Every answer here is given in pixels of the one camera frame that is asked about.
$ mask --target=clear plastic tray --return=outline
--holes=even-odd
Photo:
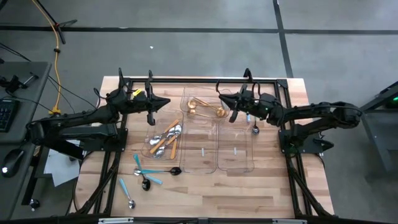
[[[218,120],[185,118],[180,167],[184,172],[210,174],[217,169]]]
[[[220,93],[231,94],[229,90],[220,90]],[[180,108],[187,112],[187,117],[190,118],[226,118],[229,115],[229,108],[218,95],[214,88],[185,87]]]
[[[217,165],[224,171],[251,172],[254,169],[252,148],[253,123],[245,119],[220,121],[218,127]]]
[[[141,149],[141,154],[146,157],[150,157],[153,159],[162,159],[162,160],[171,160],[175,159],[178,157],[178,152],[181,147],[181,142],[182,142],[182,133],[177,137],[177,148],[175,152],[175,156],[172,157],[172,148],[174,145],[174,142],[171,142],[165,149],[164,149],[164,154],[161,157],[155,157],[155,153],[150,153],[150,150],[155,147],[157,144],[152,143],[151,144],[151,139],[153,139],[154,136],[161,136],[162,133],[168,129],[168,127],[175,121],[178,120],[179,125],[183,128],[183,113],[179,110],[166,110],[166,109],[161,109],[157,112],[156,114],[156,125],[155,126],[149,126],[147,130],[147,134],[145,137],[144,145]],[[170,133],[170,131],[167,131],[165,134],[163,134],[162,139],[167,137],[167,134]],[[172,136],[169,136],[164,143],[161,146],[164,146],[166,142],[172,138]]]

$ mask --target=concrete floor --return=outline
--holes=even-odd
[[[272,0],[43,0],[60,22],[76,26],[277,28]],[[286,29],[398,29],[394,0],[279,0]],[[0,24],[46,26],[30,1],[9,1]],[[65,33],[58,67],[62,85],[92,103],[92,88],[104,75],[194,75],[240,77],[246,67],[255,77],[286,77],[278,34]],[[358,106],[397,81],[397,35],[287,35],[295,78],[304,78],[311,102],[347,101]],[[51,32],[0,31],[0,42],[35,61],[53,61]],[[5,51],[0,57],[20,61]],[[52,107],[48,84],[41,103]],[[65,93],[75,110],[89,106]],[[61,109],[71,109],[62,100]],[[47,115],[39,108],[36,117]],[[396,222],[398,189],[393,180],[365,181],[380,168],[362,125],[326,132],[335,148],[325,153],[326,175],[335,213],[343,218]],[[73,182],[54,188],[41,181],[35,197],[42,207],[17,208],[13,218],[63,215]]]

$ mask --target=paper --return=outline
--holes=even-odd
[[[68,142],[79,145],[80,141],[68,140]],[[44,167],[44,174],[52,174],[54,186],[63,184],[79,176],[80,165],[75,159],[71,161],[68,156],[50,149],[47,162]]]

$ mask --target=wooden table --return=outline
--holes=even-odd
[[[308,104],[304,80],[287,79],[292,105]],[[118,85],[118,77],[104,77],[101,94],[111,92]],[[183,88],[186,83],[153,83],[157,96],[171,99],[167,108],[180,109]],[[195,84],[214,89],[214,84]],[[241,84],[221,84],[232,93],[239,91]],[[144,89],[143,83],[134,84],[134,89]],[[262,85],[261,92],[274,94],[270,85]],[[305,124],[310,119],[300,120]],[[133,154],[140,155],[144,169],[164,169],[178,166],[180,157],[174,161],[158,161],[141,155],[146,135],[146,113],[130,114],[127,119],[129,135],[127,146],[122,153],[118,178],[122,177],[131,197],[137,206],[130,210],[120,184],[115,187],[112,216],[125,217],[217,217],[217,218],[293,218],[286,162],[280,153],[277,140],[278,128],[265,121],[257,122],[261,132],[253,139],[253,159],[255,169],[248,173],[234,173],[216,170],[212,174],[187,174],[178,176],[153,174],[163,180],[163,185],[152,183],[148,192],[141,188],[142,177],[133,175],[136,168]],[[92,153],[83,163],[76,188],[78,207],[91,196],[98,186],[103,152]],[[325,171],[320,159],[311,154],[302,156],[308,188],[326,211],[333,213]],[[302,192],[296,184],[300,208],[304,211]],[[101,211],[104,208],[108,190],[104,191]]]

